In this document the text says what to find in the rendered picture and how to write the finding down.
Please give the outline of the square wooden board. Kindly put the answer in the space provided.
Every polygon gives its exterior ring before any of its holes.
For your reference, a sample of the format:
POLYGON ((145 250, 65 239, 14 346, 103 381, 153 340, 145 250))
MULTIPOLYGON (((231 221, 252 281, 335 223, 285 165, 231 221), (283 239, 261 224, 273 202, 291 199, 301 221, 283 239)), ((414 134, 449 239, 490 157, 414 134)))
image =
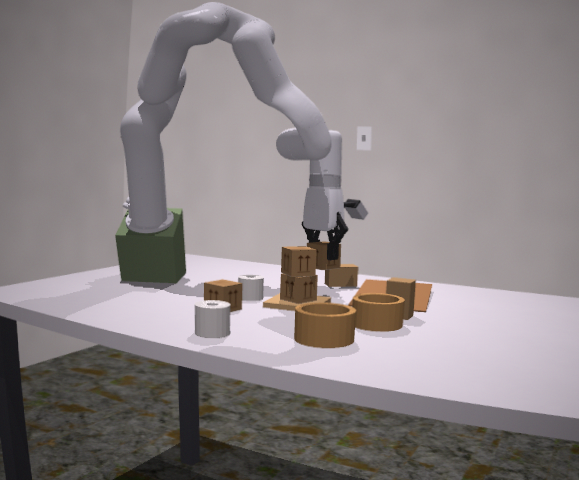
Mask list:
MULTIPOLYGON (((317 296, 317 301, 306 302, 306 303, 331 303, 331 297, 317 296)), ((301 304, 306 304, 301 303, 301 304)), ((293 302, 285 301, 280 299, 280 294, 266 300, 263 302, 264 308, 281 309, 295 311, 295 307, 301 304, 296 304, 293 302)))

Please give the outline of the brown wooden ring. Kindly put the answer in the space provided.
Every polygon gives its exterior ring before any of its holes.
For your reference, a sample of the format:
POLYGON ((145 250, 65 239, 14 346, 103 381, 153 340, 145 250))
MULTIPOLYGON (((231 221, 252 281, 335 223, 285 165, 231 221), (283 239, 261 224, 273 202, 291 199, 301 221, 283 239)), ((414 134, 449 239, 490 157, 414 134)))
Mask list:
POLYGON ((346 347, 354 343, 355 320, 355 308, 347 305, 320 302, 301 304, 295 307, 294 340, 316 348, 346 347))
POLYGON ((376 332, 401 329, 404 303, 404 298, 390 294, 365 293, 353 296, 352 307, 356 310, 355 328, 376 332))

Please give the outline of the brown rectangular board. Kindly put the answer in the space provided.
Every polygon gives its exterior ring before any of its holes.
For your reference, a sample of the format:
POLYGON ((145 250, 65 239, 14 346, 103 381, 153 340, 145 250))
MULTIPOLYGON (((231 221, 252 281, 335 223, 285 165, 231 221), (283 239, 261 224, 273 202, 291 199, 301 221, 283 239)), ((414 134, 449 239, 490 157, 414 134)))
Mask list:
MULTIPOLYGON (((366 279, 355 295, 362 293, 385 293, 386 283, 384 280, 366 279)), ((416 283, 414 312, 426 312, 432 284, 416 283)))

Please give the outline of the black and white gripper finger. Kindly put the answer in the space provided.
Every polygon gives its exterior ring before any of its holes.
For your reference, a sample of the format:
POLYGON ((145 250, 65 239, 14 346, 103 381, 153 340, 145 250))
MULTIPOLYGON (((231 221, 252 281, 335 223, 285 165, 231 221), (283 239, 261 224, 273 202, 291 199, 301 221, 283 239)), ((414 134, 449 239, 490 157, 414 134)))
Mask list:
POLYGON ((327 243, 327 260, 337 260, 339 255, 339 243, 341 239, 344 237, 346 232, 348 231, 348 227, 346 226, 344 220, 342 219, 339 212, 337 212, 337 226, 327 231, 329 242, 327 243), (338 229, 339 226, 339 229, 338 229), (333 236, 333 233, 335 234, 333 236))
POLYGON ((307 239, 309 240, 309 243, 312 242, 320 242, 319 238, 319 234, 320 231, 319 230, 312 230, 312 229, 307 229, 304 227, 303 222, 302 222, 302 226, 305 230, 305 233, 307 234, 307 239), (315 232, 314 232, 315 231, 315 232))

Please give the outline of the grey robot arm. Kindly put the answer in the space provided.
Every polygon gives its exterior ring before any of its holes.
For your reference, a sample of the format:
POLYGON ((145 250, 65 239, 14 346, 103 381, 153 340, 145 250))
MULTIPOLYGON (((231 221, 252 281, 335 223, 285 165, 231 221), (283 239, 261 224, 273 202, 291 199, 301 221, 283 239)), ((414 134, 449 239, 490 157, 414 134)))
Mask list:
POLYGON ((279 154, 289 160, 316 160, 310 161, 309 186, 341 187, 342 136, 328 130, 316 105, 290 81, 273 46, 272 27, 230 6, 208 2, 161 24, 138 81, 143 101, 129 109, 121 122, 129 191, 123 207, 129 211, 126 226, 134 232, 159 232, 174 221, 167 209, 160 133, 171 121, 183 91, 188 50, 218 36, 232 44, 256 98, 295 126, 278 136, 279 154))

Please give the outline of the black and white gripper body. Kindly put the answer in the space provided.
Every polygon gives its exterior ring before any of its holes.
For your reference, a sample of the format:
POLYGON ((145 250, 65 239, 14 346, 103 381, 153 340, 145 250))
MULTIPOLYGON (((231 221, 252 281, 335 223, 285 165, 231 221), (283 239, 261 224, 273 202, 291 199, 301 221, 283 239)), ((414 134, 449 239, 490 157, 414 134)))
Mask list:
POLYGON ((337 212, 341 213, 344 220, 341 187, 309 186, 307 188, 303 214, 305 228, 330 231, 337 226, 337 212))

